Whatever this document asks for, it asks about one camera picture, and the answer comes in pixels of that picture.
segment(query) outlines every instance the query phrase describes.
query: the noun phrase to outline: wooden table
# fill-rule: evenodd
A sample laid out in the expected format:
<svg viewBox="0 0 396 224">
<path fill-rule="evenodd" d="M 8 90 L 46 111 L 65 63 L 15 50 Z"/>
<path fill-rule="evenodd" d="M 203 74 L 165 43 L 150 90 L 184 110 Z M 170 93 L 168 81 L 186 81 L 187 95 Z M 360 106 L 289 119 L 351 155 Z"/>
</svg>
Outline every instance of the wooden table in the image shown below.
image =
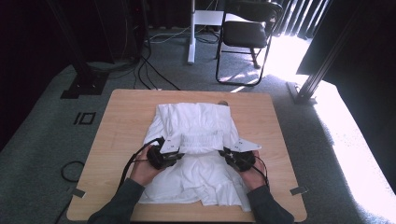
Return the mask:
<svg viewBox="0 0 396 224">
<path fill-rule="evenodd" d="M 134 91 L 115 90 L 108 102 L 90 155 L 78 181 L 84 198 L 73 196 L 67 217 L 87 220 L 115 194 L 126 162 L 143 145 L 159 104 L 228 102 L 239 135 L 261 144 L 260 154 L 268 168 L 271 192 L 295 220 L 306 219 L 288 151 L 269 94 L 213 91 Z M 135 221 L 254 221 L 240 206 L 189 204 L 137 204 Z"/>
</svg>

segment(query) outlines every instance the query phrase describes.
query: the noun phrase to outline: cable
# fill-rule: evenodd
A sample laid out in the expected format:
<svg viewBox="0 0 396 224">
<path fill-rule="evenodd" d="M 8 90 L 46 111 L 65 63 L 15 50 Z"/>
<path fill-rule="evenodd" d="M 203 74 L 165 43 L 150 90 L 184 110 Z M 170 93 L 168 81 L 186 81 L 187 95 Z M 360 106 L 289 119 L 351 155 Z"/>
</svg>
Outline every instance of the cable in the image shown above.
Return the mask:
<svg viewBox="0 0 396 224">
<path fill-rule="evenodd" d="M 149 78 L 149 70 L 148 70 L 148 65 L 145 63 L 146 66 L 146 77 L 148 78 L 149 83 L 155 88 L 155 90 L 158 90 L 158 88 L 154 85 L 154 83 L 151 81 L 151 78 Z"/>
<path fill-rule="evenodd" d="M 168 82 L 169 84 L 171 84 L 173 87 L 175 87 L 178 91 L 180 91 L 180 88 L 179 88 L 178 86 L 176 86 L 173 82 L 171 82 L 171 81 L 168 80 L 166 77 L 164 77 L 160 72 L 158 72 L 157 69 L 155 69 L 155 67 L 154 67 L 151 63 L 149 63 L 149 61 L 148 61 L 145 57 L 142 56 L 142 59 L 143 59 L 146 63 L 148 63 L 148 65 L 150 65 L 150 67 L 151 67 L 152 69 L 154 69 L 154 71 L 158 74 L 158 76 L 160 76 L 161 78 L 163 78 L 165 81 L 167 81 L 167 82 Z"/>
<path fill-rule="evenodd" d="M 141 76 L 141 74 L 140 74 L 140 71 L 141 71 L 141 69 L 142 69 L 142 67 L 143 67 L 144 64 L 145 64 L 145 63 L 141 63 L 141 65 L 140 65 L 140 67 L 139 67 L 139 70 L 137 70 L 137 76 L 138 76 L 140 82 L 141 82 L 148 90 L 151 90 L 151 88 L 143 81 L 142 76 Z"/>
<path fill-rule="evenodd" d="M 215 1 L 215 0 L 212 0 L 212 1 L 209 3 L 209 5 L 206 7 L 205 10 L 209 10 L 210 6 L 212 6 L 212 4 L 213 4 L 214 1 Z M 219 0 L 216 1 L 214 10 L 217 9 L 218 3 L 219 3 Z M 165 40 L 160 41 L 160 42 L 151 42 L 151 43 L 153 43 L 153 44 L 161 44 L 161 43 L 164 43 L 164 42 L 166 42 L 166 41 L 168 41 L 168 40 L 170 40 L 170 39 L 172 39 L 172 38 L 175 38 L 175 37 L 177 37 L 177 36 L 183 35 L 183 33 L 184 33 L 187 29 L 189 29 L 189 28 L 191 28 L 191 27 L 189 26 L 189 27 L 187 27 L 187 28 L 183 28 L 182 31 L 180 31 L 179 33 L 176 33 L 176 34 L 157 34 L 157 35 L 151 37 L 150 39 L 157 38 L 158 36 L 161 36 L 161 35 L 170 35 L 170 37 L 168 37 L 168 38 L 166 38 Z M 195 33 L 196 33 L 196 34 L 199 34 L 199 33 L 200 33 L 201 31 L 203 31 L 205 28 L 206 28 L 206 25 L 205 25 L 201 30 L 199 30 L 198 32 L 195 32 Z"/>
<path fill-rule="evenodd" d="M 131 59 L 129 59 L 128 63 L 122 64 L 120 66 L 111 67 L 111 68 L 99 68 L 99 67 L 95 67 L 93 65 L 89 65 L 89 67 L 94 72 L 112 73 L 112 72 L 128 71 L 131 68 L 135 68 L 138 63 L 139 63 L 139 60 L 131 58 Z"/>
<path fill-rule="evenodd" d="M 261 170 L 259 170 L 256 166 L 254 166 L 254 165 L 252 165 L 251 168 L 253 168 L 257 172 L 259 172 L 260 175 L 262 175 L 262 177 L 264 178 L 265 185 L 267 186 L 267 188 L 269 190 L 270 189 L 270 182 L 268 180 L 267 166 L 265 165 L 264 161 L 261 158 L 256 157 L 256 156 L 254 156 L 254 157 L 259 159 L 262 162 L 262 164 L 264 165 L 265 174 Z M 242 158 L 241 158 L 241 161 L 243 161 L 246 164 L 250 164 L 248 161 L 246 161 L 246 160 L 244 160 Z"/>
<path fill-rule="evenodd" d="M 161 141 L 161 138 L 156 138 L 156 139 L 153 139 L 153 140 L 147 142 L 145 145 L 143 145 L 141 148 L 139 148 L 139 150 L 137 150 L 136 153 L 134 153 L 134 155 L 132 155 L 131 159 L 128 160 L 128 162 L 126 163 L 126 165 L 122 171 L 122 176 L 121 176 L 119 187 L 117 188 L 117 191 L 120 189 L 121 185 L 123 184 L 125 177 L 126 177 L 126 173 L 128 173 L 129 167 L 134 162 L 134 159 L 136 159 L 137 155 L 141 151 L 143 151 L 143 149 L 145 149 L 145 147 L 148 147 L 151 143 L 159 142 L 159 141 Z"/>
<path fill-rule="evenodd" d="M 66 167 L 67 166 L 69 166 L 69 165 L 71 165 L 71 164 L 75 164 L 75 163 L 78 163 L 78 164 L 80 164 L 82 167 L 84 167 L 84 162 L 82 162 L 82 161 L 70 161 L 70 162 L 68 162 L 67 164 L 65 164 L 63 167 L 62 167 L 62 169 L 61 169 L 61 176 L 62 176 L 62 178 L 64 179 L 64 180 L 66 180 L 66 181 L 68 181 L 68 182 L 72 182 L 72 183 L 77 183 L 78 182 L 78 179 L 70 179 L 69 177 L 67 177 L 65 174 L 64 174 L 64 170 L 66 169 Z"/>
<path fill-rule="evenodd" d="M 134 72 L 135 69 L 136 69 L 136 67 L 134 67 L 133 69 L 131 69 L 131 71 L 128 71 L 128 72 L 126 72 L 126 73 L 123 74 L 123 75 L 120 75 L 119 77 L 110 77 L 110 78 L 108 78 L 107 80 L 113 80 L 113 79 L 119 79 L 119 78 L 122 78 L 122 77 L 126 77 L 126 76 L 128 76 L 129 74 L 131 74 L 132 72 Z"/>
<path fill-rule="evenodd" d="M 207 40 L 207 39 L 203 39 L 199 36 L 195 37 L 196 40 L 198 40 L 199 42 L 205 43 L 205 44 L 216 44 L 219 42 L 219 34 L 216 34 L 214 32 L 209 32 L 206 34 L 197 34 L 197 35 L 213 35 L 216 38 L 215 40 Z"/>
<path fill-rule="evenodd" d="M 122 3 L 122 9 L 124 11 L 126 11 L 124 2 L 121 1 L 121 3 Z M 128 20 L 127 20 L 127 17 L 125 16 L 125 44 L 124 44 L 124 48 L 122 50 L 121 58 L 123 58 L 123 55 L 125 53 L 125 50 L 126 50 L 127 46 L 128 46 Z"/>
<path fill-rule="evenodd" d="M 82 165 L 82 167 L 85 166 L 85 163 L 82 162 L 82 161 L 70 161 L 70 162 L 68 162 L 67 164 L 65 164 L 65 165 L 62 167 L 62 169 L 61 169 L 61 176 L 62 176 L 62 178 L 63 178 L 64 180 L 66 180 L 67 182 L 71 182 L 71 183 L 77 183 L 77 182 L 78 182 L 78 179 L 71 179 L 71 178 L 67 177 L 67 176 L 64 174 L 64 170 L 65 170 L 69 165 L 75 164 L 75 163 L 78 163 L 78 164 Z M 69 207 L 69 205 L 70 205 L 71 202 L 72 202 L 72 199 L 70 199 L 70 201 L 67 203 L 67 205 L 64 207 L 64 209 L 62 209 L 61 214 L 56 218 L 55 224 L 57 224 L 57 223 L 61 220 L 62 215 L 64 214 L 64 212 L 66 211 L 66 209 Z"/>
</svg>

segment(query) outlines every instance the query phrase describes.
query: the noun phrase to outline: folding chair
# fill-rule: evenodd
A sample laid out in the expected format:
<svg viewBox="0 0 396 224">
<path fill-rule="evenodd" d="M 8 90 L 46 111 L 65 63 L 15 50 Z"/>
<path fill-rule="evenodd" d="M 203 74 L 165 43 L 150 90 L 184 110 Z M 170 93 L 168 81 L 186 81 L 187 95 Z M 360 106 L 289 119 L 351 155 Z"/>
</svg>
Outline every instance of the folding chair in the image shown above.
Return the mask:
<svg viewBox="0 0 396 224">
<path fill-rule="evenodd" d="M 228 2 L 224 10 L 218 50 L 216 54 L 216 80 L 220 84 L 236 86 L 256 86 L 262 81 L 262 73 L 271 46 L 273 31 L 277 23 L 281 20 L 283 8 L 277 3 L 252 2 L 252 1 L 231 1 Z M 230 15 L 235 15 L 242 20 L 229 21 Z M 222 50 L 222 44 L 228 47 L 247 48 L 250 52 Z M 266 48 L 262 66 L 257 63 L 257 56 L 262 49 Z M 220 55 L 222 52 L 251 54 L 254 67 L 261 68 L 259 79 L 254 83 L 233 82 L 232 77 L 223 80 L 219 76 Z"/>
</svg>

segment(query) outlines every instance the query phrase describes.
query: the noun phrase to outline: white cloth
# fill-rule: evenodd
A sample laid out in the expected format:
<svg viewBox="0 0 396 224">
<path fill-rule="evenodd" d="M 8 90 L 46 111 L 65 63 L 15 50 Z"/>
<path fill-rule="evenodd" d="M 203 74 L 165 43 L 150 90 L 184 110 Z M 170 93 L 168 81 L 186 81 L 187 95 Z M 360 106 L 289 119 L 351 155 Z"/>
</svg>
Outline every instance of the white cloth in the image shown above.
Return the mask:
<svg viewBox="0 0 396 224">
<path fill-rule="evenodd" d="M 179 146 L 184 157 L 146 186 L 140 203 L 241 205 L 250 211 L 240 175 L 218 153 L 238 140 L 230 107 L 214 104 L 158 105 L 145 138 L 163 136 Z M 161 153 L 177 148 L 163 148 Z"/>
</svg>

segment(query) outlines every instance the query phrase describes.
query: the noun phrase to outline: sleeve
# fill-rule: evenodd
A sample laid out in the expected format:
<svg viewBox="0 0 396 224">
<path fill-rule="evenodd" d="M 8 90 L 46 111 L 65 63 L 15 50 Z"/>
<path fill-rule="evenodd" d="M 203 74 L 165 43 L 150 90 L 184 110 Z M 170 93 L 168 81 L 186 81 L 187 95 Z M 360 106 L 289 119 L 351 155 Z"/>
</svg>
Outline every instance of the sleeve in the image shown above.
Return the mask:
<svg viewBox="0 0 396 224">
<path fill-rule="evenodd" d="M 294 216 L 275 201 L 266 186 L 252 190 L 247 197 L 256 223 L 294 223 Z"/>
<path fill-rule="evenodd" d="M 134 206 L 142 196 L 145 188 L 132 179 L 125 179 L 124 183 L 103 208 L 92 214 L 88 219 L 88 224 L 129 224 Z"/>
</svg>

